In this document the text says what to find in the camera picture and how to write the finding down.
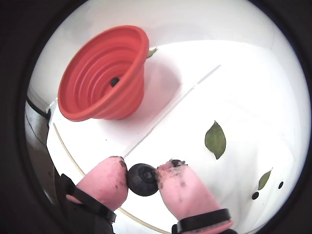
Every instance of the blueberry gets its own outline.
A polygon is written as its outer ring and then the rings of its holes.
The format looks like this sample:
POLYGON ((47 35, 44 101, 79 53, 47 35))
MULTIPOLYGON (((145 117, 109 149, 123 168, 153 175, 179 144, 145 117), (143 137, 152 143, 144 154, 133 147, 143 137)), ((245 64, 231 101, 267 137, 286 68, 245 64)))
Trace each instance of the blueberry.
POLYGON ((150 196, 158 191, 155 168, 144 163, 131 167, 127 174, 129 189, 139 196, 150 196))
POLYGON ((111 86, 114 87, 119 82, 119 78, 115 77, 111 80, 111 86))

